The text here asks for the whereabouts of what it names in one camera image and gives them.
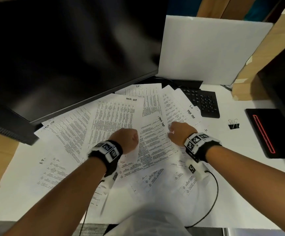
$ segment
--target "black keyboard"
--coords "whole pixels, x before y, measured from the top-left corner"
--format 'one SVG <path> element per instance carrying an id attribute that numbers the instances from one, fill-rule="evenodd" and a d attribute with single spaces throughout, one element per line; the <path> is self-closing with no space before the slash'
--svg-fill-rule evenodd
<path id="1" fill-rule="evenodd" d="M 181 88 L 181 90 L 194 106 L 199 107 L 203 117 L 220 118 L 215 92 L 190 88 Z"/>

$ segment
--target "gray carpet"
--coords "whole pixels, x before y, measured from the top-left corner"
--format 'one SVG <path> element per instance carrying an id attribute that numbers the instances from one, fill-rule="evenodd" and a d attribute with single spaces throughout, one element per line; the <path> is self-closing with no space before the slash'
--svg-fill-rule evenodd
<path id="1" fill-rule="evenodd" d="M 0 221 L 0 236 L 6 232 L 15 222 Z M 82 236 L 102 236 L 108 227 L 107 224 L 85 224 L 82 228 Z M 81 224 L 77 227 L 73 236 L 79 236 Z M 193 227 L 189 228 L 188 232 L 192 236 L 223 236 L 221 228 L 203 228 Z"/>

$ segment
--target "white desk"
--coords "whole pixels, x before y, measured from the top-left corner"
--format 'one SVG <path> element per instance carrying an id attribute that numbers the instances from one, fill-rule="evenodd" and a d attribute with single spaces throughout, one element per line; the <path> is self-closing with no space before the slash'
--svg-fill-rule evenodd
<path id="1" fill-rule="evenodd" d="M 273 108 L 270 101 L 234 101 L 231 93 L 221 86 L 203 85 L 202 90 L 215 91 L 220 118 L 205 118 L 210 134 L 223 146 L 285 172 L 285 160 L 267 159 L 244 112 L 246 108 Z M 228 119 L 238 119 L 239 129 L 230 130 Z M 40 159 L 42 143 L 34 146 L 20 144 L 0 182 L 0 221 L 17 221 L 41 196 L 32 196 L 19 182 L 30 175 L 34 161 Z M 250 206 L 218 173 L 219 198 L 214 209 L 198 226 L 265 228 L 278 227 Z M 100 218 L 86 219 L 87 223 L 120 223 L 142 207 L 126 190 L 112 189 Z"/>

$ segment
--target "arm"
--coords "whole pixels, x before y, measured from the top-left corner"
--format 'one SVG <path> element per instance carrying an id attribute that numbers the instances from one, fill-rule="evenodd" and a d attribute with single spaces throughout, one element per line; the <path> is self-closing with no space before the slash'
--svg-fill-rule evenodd
<path id="1" fill-rule="evenodd" d="M 138 144 L 137 131 L 134 129 L 120 129 L 109 139 L 120 144 L 124 154 L 134 150 Z M 4 235 L 72 235 L 106 171 L 101 159 L 90 157 L 38 201 Z"/>
<path id="2" fill-rule="evenodd" d="M 183 146 L 197 132 L 187 123 L 172 123 L 169 138 Z M 207 162 L 255 209 L 285 231 L 285 173 L 222 146 L 206 153 Z"/>

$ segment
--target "forearm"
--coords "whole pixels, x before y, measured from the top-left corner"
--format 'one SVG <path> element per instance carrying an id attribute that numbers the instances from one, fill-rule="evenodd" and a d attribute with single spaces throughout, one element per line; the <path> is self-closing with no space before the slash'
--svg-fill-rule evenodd
<path id="1" fill-rule="evenodd" d="M 72 235 L 105 171 L 100 159 L 89 158 L 37 202 L 5 236 Z"/>
<path id="2" fill-rule="evenodd" d="M 207 161 L 253 207 L 285 231 L 285 173 L 221 146 Z"/>

